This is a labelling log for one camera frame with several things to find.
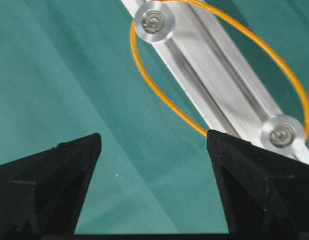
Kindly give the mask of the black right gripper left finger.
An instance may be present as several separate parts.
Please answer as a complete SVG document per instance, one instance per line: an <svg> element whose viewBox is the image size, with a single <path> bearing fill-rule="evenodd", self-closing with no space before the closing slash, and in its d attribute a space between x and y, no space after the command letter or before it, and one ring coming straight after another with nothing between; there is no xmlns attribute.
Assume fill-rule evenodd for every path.
<svg viewBox="0 0 309 240"><path fill-rule="evenodd" d="M102 152L93 133L0 165L0 240L72 236Z"/></svg>

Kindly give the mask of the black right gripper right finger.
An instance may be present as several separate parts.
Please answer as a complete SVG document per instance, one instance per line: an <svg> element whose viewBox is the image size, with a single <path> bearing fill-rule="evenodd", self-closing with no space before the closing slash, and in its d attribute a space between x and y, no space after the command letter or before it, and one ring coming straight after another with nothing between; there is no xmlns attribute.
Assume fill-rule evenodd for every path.
<svg viewBox="0 0 309 240"><path fill-rule="evenodd" d="M217 130L206 148L228 234L225 240L309 240L309 164Z"/></svg>

